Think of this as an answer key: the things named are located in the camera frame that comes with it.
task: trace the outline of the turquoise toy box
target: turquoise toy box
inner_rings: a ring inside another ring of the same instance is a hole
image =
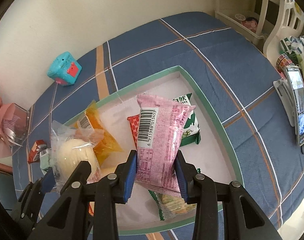
[[[73,85],[82,66],[67,51],[60,54],[51,64],[47,76],[62,86]]]

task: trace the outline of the red small package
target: red small package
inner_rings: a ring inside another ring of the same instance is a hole
[[[129,116],[127,120],[130,122],[135,148],[137,148],[137,131],[138,131],[138,124],[140,122],[140,115],[137,114],[134,116]]]
[[[28,163],[34,163],[39,161],[39,153],[47,148],[47,144],[44,140],[35,141],[32,149],[28,155]]]

